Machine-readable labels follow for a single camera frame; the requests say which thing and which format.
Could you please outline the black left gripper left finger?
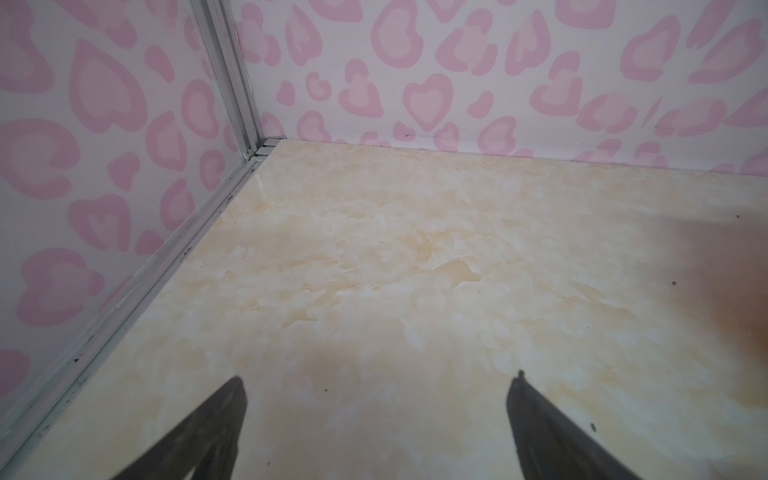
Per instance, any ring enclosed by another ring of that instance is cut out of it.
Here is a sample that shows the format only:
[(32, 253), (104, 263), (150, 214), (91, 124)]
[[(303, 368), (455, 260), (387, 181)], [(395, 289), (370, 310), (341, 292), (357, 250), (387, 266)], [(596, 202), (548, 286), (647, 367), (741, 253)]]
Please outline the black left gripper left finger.
[(234, 376), (117, 479), (229, 479), (238, 456), (247, 395)]

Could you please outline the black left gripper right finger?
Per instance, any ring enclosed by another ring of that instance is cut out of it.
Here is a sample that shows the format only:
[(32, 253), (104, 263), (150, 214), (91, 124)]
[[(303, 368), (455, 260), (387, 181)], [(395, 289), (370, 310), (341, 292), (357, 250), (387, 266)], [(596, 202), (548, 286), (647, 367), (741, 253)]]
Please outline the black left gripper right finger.
[(524, 371), (511, 382), (506, 411), (526, 480), (639, 480), (531, 385)]

